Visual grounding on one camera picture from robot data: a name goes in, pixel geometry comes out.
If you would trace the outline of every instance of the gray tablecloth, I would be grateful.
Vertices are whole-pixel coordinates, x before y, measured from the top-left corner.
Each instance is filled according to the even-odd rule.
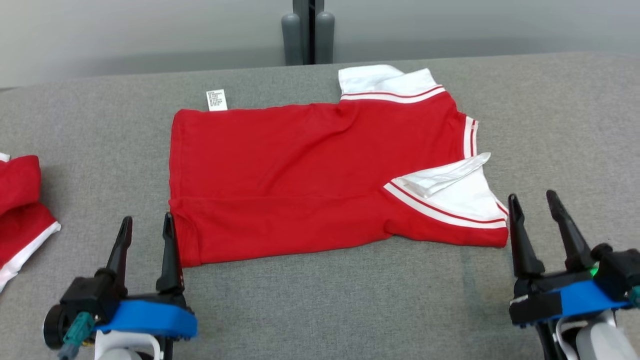
[[[481,123],[479,151],[504,202],[520,197],[547,270],[564,253],[553,188],[593,246],[638,247],[640,60],[544,54],[392,61],[429,67]],[[336,102],[345,65],[78,79],[0,94],[0,151],[37,154],[42,202],[62,224],[0,294],[0,357],[55,359],[41,326],[71,280],[109,256],[134,217],[127,286],[153,291],[167,210],[173,114]],[[184,271],[200,334],[175,359],[543,359],[534,330],[511,325],[511,252],[391,238],[363,247]],[[620,313],[640,351],[640,311]],[[83,349],[80,359],[92,351]]]

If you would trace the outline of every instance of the teal connector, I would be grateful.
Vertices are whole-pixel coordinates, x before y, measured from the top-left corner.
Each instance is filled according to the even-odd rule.
[[[73,360],[78,356],[78,351],[83,341],[86,340],[95,327],[95,321],[90,313],[82,312],[76,316],[74,323],[67,331],[62,348],[58,352],[58,359]]]
[[[640,286],[634,286],[629,292],[629,301],[636,307],[640,307]]]

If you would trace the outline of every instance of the clothing tag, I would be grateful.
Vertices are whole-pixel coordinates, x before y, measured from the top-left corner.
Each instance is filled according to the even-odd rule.
[[[227,110],[227,98],[225,97],[225,89],[208,91],[207,102],[209,103],[209,111]]]

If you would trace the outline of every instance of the gray fabric surface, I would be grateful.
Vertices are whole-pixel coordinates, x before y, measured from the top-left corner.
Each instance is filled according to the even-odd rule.
[[[392,61],[429,67],[477,118],[497,196],[520,197],[547,270],[563,268],[544,191],[558,191],[591,245],[638,247],[640,60],[544,54]],[[336,102],[344,65],[79,79],[0,94],[0,151],[37,154],[42,201],[62,223],[0,294],[0,357],[55,359],[41,326],[71,280],[102,266],[134,217],[127,286],[152,291],[167,209],[173,114]],[[392,238],[363,247],[205,265],[184,272],[200,335],[188,359],[543,359],[511,326],[511,252]],[[640,311],[619,316],[640,352]],[[83,349],[80,359],[89,359]]]

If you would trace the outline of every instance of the red garment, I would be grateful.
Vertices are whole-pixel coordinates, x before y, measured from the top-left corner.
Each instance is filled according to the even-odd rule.
[[[0,291],[60,224],[38,202],[40,164],[34,155],[0,154]]]
[[[504,211],[481,175],[488,155],[472,158],[477,122],[457,111],[429,70],[375,65],[339,76],[338,104],[176,114],[169,203],[183,266],[354,247],[393,234],[506,244]],[[416,184],[435,176],[440,190],[425,195]],[[449,205],[461,184],[486,188],[480,212],[455,195]],[[444,200],[435,196],[443,193]]]

